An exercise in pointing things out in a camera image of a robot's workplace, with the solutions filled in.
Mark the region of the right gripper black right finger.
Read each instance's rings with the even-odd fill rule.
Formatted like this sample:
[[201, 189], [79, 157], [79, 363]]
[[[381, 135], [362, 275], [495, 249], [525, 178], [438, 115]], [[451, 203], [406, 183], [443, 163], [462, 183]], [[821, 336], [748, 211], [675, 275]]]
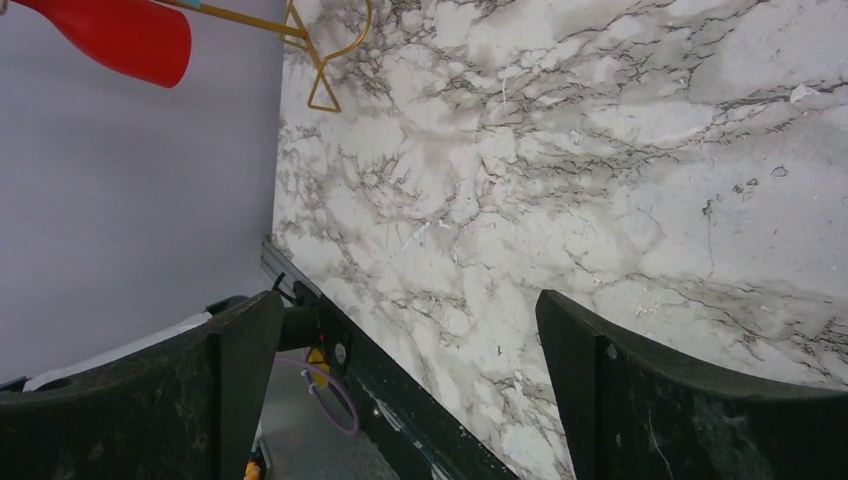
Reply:
[[554, 290], [535, 306], [579, 479], [843, 479], [847, 396], [699, 360]]

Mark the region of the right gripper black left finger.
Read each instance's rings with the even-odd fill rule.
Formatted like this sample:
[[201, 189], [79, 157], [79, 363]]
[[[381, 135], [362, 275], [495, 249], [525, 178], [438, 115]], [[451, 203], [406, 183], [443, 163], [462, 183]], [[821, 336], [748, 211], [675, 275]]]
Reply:
[[93, 369], [1, 395], [5, 479], [240, 479], [283, 322], [263, 292]]

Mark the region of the red plastic wine glass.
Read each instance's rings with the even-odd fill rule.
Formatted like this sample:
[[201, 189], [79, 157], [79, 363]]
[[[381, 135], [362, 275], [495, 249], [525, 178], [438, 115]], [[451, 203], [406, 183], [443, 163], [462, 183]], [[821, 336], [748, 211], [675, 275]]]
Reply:
[[163, 88], [176, 86], [190, 62], [185, 15], [152, 1], [30, 0], [83, 54], [123, 75]]

